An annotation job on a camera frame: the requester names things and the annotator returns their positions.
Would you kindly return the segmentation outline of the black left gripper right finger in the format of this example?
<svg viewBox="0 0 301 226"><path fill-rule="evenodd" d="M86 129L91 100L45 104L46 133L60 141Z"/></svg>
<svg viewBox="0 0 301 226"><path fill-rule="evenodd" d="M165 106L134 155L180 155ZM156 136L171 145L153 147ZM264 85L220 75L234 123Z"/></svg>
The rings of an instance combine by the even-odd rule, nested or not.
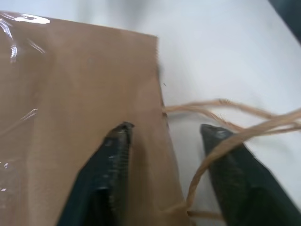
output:
<svg viewBox="0 0 301 226"><path fill-rule="evenodd" d="M244 144L208 171L227 226L301 226L301 212Z"/></svg>

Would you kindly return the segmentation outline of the brown paper bag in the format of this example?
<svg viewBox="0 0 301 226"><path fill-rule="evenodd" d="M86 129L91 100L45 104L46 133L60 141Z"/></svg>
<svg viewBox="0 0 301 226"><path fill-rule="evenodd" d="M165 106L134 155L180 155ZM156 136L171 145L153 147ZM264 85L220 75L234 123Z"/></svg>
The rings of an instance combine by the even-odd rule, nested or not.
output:
<svg viewBox="0 0 301 226"><path fill-rule="evenodd" d="M55 226L105 135L134 125L124 226L190 226L155 36L0 11L0 226Z"/></svg>

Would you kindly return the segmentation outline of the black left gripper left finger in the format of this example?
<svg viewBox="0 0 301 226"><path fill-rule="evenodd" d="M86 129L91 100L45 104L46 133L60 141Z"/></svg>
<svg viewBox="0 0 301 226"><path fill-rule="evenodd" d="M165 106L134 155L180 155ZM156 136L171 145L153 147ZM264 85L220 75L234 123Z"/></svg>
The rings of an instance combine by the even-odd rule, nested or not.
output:
<svg viewBox="0 0 301 226"><path fill-rule="evenodd" d="M123 122L80 169L57 226L124 226L134 125Z"/></svg>

